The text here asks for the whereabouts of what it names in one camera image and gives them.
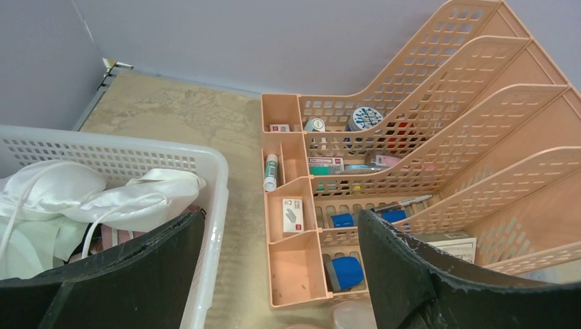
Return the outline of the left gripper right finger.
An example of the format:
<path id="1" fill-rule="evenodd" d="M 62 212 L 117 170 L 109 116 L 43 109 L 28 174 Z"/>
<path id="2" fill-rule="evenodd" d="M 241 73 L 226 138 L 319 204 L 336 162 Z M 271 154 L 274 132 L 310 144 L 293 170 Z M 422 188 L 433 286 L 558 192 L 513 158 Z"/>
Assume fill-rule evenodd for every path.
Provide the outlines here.
<path id="1" fill-rule="evenodd" d="M 580 284 L 510 276 L 445 253 L 364 210 L 360 251 L 378 328 L 579 328 Z"/>

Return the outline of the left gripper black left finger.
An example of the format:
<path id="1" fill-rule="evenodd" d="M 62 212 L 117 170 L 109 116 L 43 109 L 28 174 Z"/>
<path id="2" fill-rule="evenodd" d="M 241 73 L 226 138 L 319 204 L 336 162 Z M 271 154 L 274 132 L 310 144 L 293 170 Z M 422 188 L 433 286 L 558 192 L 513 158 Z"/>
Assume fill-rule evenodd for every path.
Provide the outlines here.
<path id="1" fill-rule="evenodd" d="M 179 328 L 205 229 L 185 212 L 30 279 L 1 281 L 2 328 Z"/>

